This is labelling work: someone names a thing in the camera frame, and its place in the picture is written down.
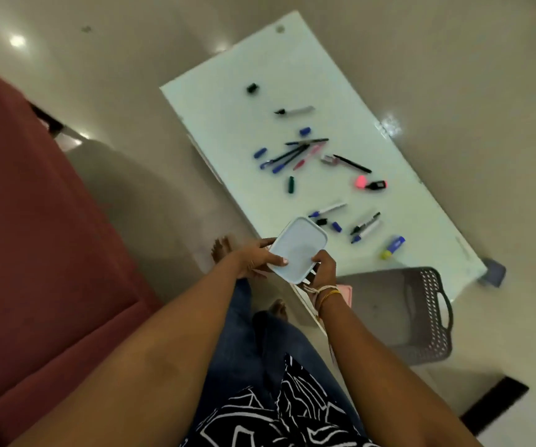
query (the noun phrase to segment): person's left arm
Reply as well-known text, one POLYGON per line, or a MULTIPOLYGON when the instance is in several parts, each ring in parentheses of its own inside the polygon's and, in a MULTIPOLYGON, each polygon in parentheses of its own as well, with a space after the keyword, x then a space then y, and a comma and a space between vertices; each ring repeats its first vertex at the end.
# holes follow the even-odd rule
POLYGON ((263 247, 227 255, 119 345, 13 447, 177 446, 190 428, 235 281, 283 258, 263 247))

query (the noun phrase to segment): basket handle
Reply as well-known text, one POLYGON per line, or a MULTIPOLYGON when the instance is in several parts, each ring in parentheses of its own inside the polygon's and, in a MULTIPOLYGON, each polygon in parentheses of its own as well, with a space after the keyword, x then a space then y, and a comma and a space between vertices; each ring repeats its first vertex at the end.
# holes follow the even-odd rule
POLYGON ((441 293, 441 295, 444 297, 444 302, 446 303, 446 309, 448 309, 448 327, 444 328, 448 333, 452 331, 452 327, 454 326, 454 311, 452 310, 452 303, 450 302, 449 298, 446 296, 446 293, 444 293, 444 290, 442 288, 438 289, 438 293, 441 293))

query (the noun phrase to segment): pink pen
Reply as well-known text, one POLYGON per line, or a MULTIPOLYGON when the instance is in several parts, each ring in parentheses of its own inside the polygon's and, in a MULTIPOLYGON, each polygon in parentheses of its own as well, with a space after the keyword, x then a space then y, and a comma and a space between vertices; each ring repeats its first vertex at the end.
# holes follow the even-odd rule
POLYGON ((308 159, 312 155, 315 155, 322 148, 322 146, 324 146, 324 144, 325 144, 325 142, 322 142, 322 143, 316 144, 314 147, 312 147, 311 150, 309 151, 308 155, 307 155, 307 158, 303 158, 303 160, 301 160, 299 163, 297 163, 295 165, 295 167, 293 168, 293 171, 296 170, 296 169, 299 169, 301 166, 303 166, 305 164, 305 162, 306 162, 306 159, 308 159))

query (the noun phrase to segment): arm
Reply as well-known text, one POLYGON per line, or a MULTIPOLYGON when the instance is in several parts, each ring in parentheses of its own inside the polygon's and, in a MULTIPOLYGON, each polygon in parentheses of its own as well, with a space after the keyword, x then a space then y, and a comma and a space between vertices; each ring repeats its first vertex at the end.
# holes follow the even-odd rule
MULTIPOLYGON (((336 263, 325 251, 314 288, 335 285, 336 263)), ((324 321, 346 387, 366 431, 386 447, 480 446, 445 402, 394 353, 376 339, 346 305, 332 294, 316 307, 324 321)))
POLYGON ((266 263, 286 264, 262 249, 273 241, 227 255, 12 445, 178 445, 194 417, 236 279, 266 263))

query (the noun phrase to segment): hand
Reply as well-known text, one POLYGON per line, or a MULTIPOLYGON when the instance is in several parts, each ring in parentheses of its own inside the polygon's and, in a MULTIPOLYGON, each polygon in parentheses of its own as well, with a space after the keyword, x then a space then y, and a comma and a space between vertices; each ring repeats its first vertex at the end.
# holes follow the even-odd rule
POLYGON ((257 271, 272 273, 272 270, 266 266, 267 263, 277 266, 285 266, 289 261, 279 255, 274 255, 266 249, 274 243, 275 238, 264 238, 256 240, 247 246, 235 251, 241 261, 241 272, 237 279, 241 278, 266 278, 257 271))
MULTIPOLYGON (((309 275, 307 276, 307 280, 309 280, 309 287, 319 290, 325 285, 337 285, 337 263, 330 256, 330 254, 328 254, 324 250, 321 250, 316 255, 314 255, 311 260, 313 262, 317 262, 317 264, 313 268, 316 274, 314 275, 313 273, 309 273, 309 275)), ((311 303, 315 308, 317 307, 317 299, 320 296, 323 297, 323 294, 309 294, 309 299, 311 300, 311 303)))

